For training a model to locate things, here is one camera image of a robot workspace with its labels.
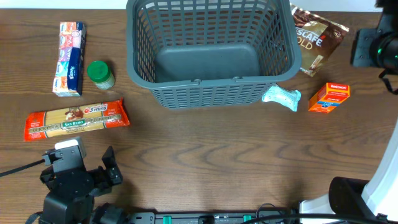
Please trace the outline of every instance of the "wood grain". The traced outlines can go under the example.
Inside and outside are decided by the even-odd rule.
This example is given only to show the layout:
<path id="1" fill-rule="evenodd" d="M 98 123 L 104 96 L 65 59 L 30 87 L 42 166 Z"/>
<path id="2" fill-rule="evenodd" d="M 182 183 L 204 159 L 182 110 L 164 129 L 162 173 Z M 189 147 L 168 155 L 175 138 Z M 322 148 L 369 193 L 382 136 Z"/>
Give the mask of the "wood grain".
<path id="1" fill-rule="evenodd" d="M 126 12 L 118 10 L 0 10 L 0 172 L 40 159 L 46 149 L 74 135 L 24 142 L 34 111 L 124 97 L 132 125 L 79 134 L 87 169 L 101 164 L 109 145 L 124 183 L 96 204 L 129 211 L 249 210 L 261 203 L 297 206 L 328 192 L 335 176 L 370 179 L 394 128 L 397 98 L 377 78 L 380 70 L 349 65 L 356 31 L 375 27 L 379 14 L 319 13 L 350 28 L 314 78 L 298 73 L 280 83 L 302 93 L 298 111 L 276 103 L 170 111 L 129 79 Z M 60 21 L 83 21 L 86 66 L 107 61 L 115 86 L 103 91 L 84 76 L 83 96 L 51 92 Z M 325 83 L 351 85 L 352 96 L 330 114 L 310 113 L 307 100 Z M 48 193 L 39 180 L 44 166 L 0 178 L 0 223 L 22 223 L 42 210 Z"/>

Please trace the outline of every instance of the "coffee packet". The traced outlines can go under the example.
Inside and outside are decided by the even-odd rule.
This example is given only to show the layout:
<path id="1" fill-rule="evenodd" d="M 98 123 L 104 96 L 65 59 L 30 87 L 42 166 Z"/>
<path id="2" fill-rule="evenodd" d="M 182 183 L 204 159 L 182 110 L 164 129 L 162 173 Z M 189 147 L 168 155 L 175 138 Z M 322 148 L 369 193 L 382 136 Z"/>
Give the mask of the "coffee packet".
<path id="1" fill-rule="evenodd" d="M 313 77 L 340 45 L 349 29 L 291 3 L 290 9 L 303 57 L 300 70 Z"/>

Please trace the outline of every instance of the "basket bottom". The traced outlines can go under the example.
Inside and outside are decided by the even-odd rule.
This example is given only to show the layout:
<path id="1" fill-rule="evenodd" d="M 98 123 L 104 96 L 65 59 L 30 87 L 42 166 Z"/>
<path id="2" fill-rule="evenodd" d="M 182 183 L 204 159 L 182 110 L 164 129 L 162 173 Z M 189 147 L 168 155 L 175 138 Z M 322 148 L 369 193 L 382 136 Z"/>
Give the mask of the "basket bottom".
<path id="1" fill-rule="evenodd" d="M 249 44 L 167 47 L 155 59 L 156 83 L 259 75 L 257 53 Z"/>

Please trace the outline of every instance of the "gray basket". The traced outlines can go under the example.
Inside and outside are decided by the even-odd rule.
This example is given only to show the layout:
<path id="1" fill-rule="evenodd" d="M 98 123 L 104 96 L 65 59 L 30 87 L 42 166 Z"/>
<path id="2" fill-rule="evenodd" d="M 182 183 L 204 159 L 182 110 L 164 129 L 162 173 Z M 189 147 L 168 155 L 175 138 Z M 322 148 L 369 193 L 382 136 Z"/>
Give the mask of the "gray basket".
<path id="1" fill-rule="evenodd" d="M 253 103 L 302 62 L 289 0 L 129 0 L 127 71 L 170 109 Z"/>

